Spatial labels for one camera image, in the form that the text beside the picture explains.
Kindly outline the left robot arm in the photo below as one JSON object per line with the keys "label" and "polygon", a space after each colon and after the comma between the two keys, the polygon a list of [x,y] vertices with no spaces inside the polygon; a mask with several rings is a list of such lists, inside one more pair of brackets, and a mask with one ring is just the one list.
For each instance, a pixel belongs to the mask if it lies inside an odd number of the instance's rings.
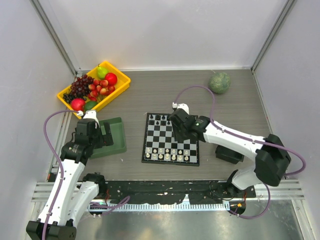
{"label": "left robot arm", "polygon": [[107,193],[105,177],[88,173],[82,179],[78,192],[77,181],[84,171],[94,149],[103,147],[105,139],[96,119],[78,121],[74,140],[61,149],[59,171],[50,196],[38,216],[26,226],[32,240],[74,240],[77,225],[90,202],[102,199]]}

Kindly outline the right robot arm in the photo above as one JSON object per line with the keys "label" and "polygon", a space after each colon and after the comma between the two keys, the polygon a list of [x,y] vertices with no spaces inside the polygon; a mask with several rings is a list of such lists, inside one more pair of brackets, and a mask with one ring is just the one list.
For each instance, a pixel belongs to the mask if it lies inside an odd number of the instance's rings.
{"label": "right robot arm", "polygon": [[248,187],[260,183],[277,187],[291,162],[288,151],[276,135],[249,135],[209,117],[195,117],[181,108],[170,114],[169,120],[178,142],[195,140],[215,144],[228,153],[236,152],[254,162],[250,167],[235,170],[227,179],[225,191],[232,197],[238,197]]}

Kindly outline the black white chessboard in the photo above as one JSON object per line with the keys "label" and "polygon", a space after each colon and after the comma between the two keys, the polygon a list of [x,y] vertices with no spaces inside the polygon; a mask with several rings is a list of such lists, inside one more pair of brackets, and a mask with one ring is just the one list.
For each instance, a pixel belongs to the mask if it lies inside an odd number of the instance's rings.
{"label": "black white chessboard", "polygon": [[[167,113],[150,113],[146,114],[146,124],[144,141],[142,147],[142,163],[150,164],[170,164],[178,166],[193,166],[198,167],[200,165],[200,151],[199,142],[185,140],[183,143],[175,141],[172,123],[168,120]],[[192,156],[196,156],[196,160],[192,162],[164,162],[144,160],[143,155],[146,148],[166,148],[166,149],[182,149],[190,150]]]}

